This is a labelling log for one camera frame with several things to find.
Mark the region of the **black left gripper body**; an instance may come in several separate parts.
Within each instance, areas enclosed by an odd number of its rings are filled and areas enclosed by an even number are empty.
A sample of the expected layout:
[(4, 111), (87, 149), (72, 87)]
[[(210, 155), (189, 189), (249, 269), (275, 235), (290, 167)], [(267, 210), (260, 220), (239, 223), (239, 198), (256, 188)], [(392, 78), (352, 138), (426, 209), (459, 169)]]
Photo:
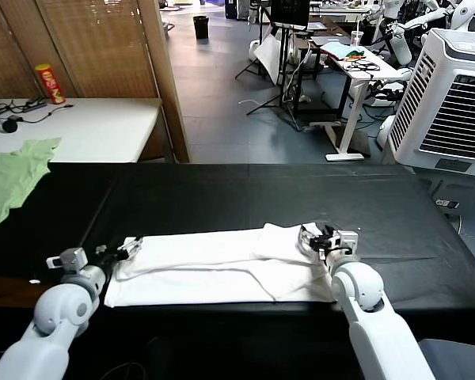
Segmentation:
[(99, 245), (90, 256), (89, 263), (101, 269), (106, 269), (113, 268), (116, 262), (122, 259), (122, 249), (108, 247), (107, 245)]

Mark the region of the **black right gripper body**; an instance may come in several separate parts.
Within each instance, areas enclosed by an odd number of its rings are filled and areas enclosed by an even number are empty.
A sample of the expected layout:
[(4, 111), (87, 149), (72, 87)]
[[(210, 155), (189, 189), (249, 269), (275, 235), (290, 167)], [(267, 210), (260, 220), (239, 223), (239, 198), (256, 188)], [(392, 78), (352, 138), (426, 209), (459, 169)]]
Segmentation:
[(317, 253), (328, 253), (335, 248), (336, 238), (334, 236), (335, 228), (325, 225), (320, 234), (311, 238), (311, 249)]

